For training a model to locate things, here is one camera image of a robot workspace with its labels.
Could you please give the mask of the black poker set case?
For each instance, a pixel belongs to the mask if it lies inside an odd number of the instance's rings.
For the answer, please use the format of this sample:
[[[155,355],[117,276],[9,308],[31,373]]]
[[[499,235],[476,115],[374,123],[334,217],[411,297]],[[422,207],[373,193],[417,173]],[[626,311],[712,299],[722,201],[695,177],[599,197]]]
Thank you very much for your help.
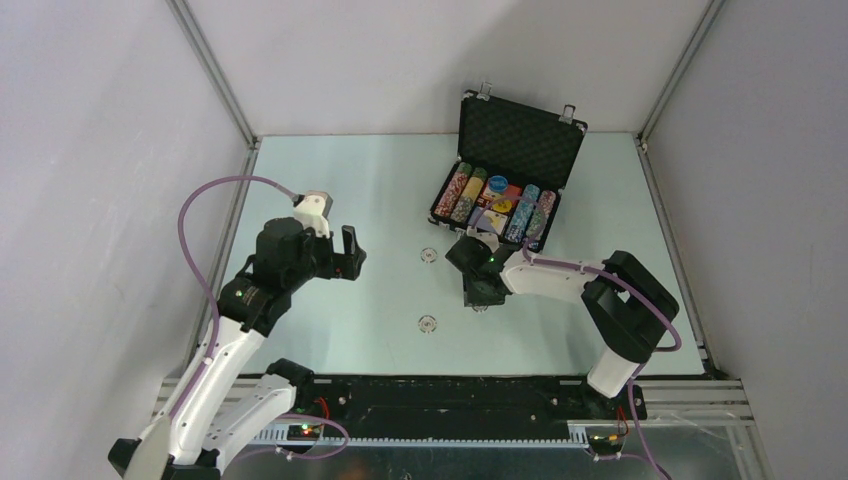
[[[491,93],[488,83],[479,91],[465,91],[460,103],[456,159],[432,202],[428,222],[451,231],[466,229],[466,220],[450,218],[453,207],[439,205],[463,164],[468,166],[467,178],[482,168],[489,178],[501,175],[517,188],[533,184],[542,192],[554,194],[544,229],[530,246],[534,253],[541,251],[588,133],[588,124],[576,119],[574,111],[570,104],[555,113],[500,98]]]

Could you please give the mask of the blue playing card deck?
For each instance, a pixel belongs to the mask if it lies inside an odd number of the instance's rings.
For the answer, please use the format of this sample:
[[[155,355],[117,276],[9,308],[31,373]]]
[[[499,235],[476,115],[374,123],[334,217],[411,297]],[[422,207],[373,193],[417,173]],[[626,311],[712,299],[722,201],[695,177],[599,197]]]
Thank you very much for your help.
[[[509,217],[493,210],[483,210],[476,207],[469,217],[469,221],[476,220],[475,226],[478,230],[502,235],[509,223]]]

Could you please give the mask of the yellow big blind button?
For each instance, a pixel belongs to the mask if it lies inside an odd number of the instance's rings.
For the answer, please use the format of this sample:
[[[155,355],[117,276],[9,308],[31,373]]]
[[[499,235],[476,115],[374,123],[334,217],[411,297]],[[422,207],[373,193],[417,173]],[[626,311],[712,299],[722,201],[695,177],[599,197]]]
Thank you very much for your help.
[[[513,202],[511,200],[498,201],[492,205],[493,211],[504,215],[508,215],[512,211],[512,208]]]

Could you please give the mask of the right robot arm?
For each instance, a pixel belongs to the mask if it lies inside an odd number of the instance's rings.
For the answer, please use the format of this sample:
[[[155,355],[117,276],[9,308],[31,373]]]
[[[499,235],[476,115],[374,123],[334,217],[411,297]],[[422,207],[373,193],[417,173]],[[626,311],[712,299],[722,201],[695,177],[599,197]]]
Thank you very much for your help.
[[[606,418],[621,391],[670,336],[676,299],[625,251],[566,260],[472,230],[391,239],[360,275],[325,287],[336,372],[370,375],[577,375],[585,411]]]

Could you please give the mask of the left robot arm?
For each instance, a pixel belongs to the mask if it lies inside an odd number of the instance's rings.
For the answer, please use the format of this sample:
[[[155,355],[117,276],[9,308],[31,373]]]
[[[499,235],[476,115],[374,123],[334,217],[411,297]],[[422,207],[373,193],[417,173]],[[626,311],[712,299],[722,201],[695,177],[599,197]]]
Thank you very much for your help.
[[[136,439],[119,439],[108,460],[123,479],[219,479],[267,424],[284,414],[304,416],[316,403],[312,370],[279,359],[253,391],[218,413],[247,361],[291,308],[294,293],[314,278],[358,278],[365,252],[343,226],[344,250],[333,249],[332,199],[309,191],[290,217],[274,218],[216,300],[213,318],[188,369],[154,421]]]

